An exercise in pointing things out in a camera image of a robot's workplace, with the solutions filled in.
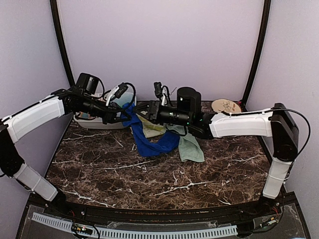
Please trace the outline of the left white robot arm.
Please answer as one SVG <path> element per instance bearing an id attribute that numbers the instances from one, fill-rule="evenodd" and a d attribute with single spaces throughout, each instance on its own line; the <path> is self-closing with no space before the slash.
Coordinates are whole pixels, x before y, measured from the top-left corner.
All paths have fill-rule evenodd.
<path id="1" fill-rule="evenodd" d="M 120 122 L 118 113 L 122 108 L 113 104 L 127 87 L 116 86 L 111 89 L 104 101 L 90 96 L 77 87 L 61 89 L 51 93 L 43 100 L 0 121 L 0 169 L 9 178 L 14 178 L 31 191 L 51 202 L 51 209 L 59 217 L 70 213 L 70 205 L 60 196 L 62 193 L 37 171 L 27 165 L 19 155 L 15 144 L 25 135 L 43 124 L 70 113 L 88 113 L 102 119 L 103 124 Z"/>

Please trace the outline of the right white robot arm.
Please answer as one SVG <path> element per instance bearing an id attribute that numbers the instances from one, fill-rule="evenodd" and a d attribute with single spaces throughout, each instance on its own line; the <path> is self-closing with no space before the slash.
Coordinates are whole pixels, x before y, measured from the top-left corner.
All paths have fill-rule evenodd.
<path id="1" fill-rule="evenodd" d="M 289 168 L 298 156 L 299 129 L 282 103 L 261 111 L 244 113 L 203 113 L 201 94 L 190 87 L 177 90 L 177 105 L 165 105 L 159 85 L 155 86 L 156 101 L 148 101 L 133 111 L 154 124 L 185 126 L 200 139 L 226 136 L 265 136 L 273 140 L 273 159 L 263 188 L 263 198 L 255 204 L 254 211 L 265 216 L 274 207 Z"/>

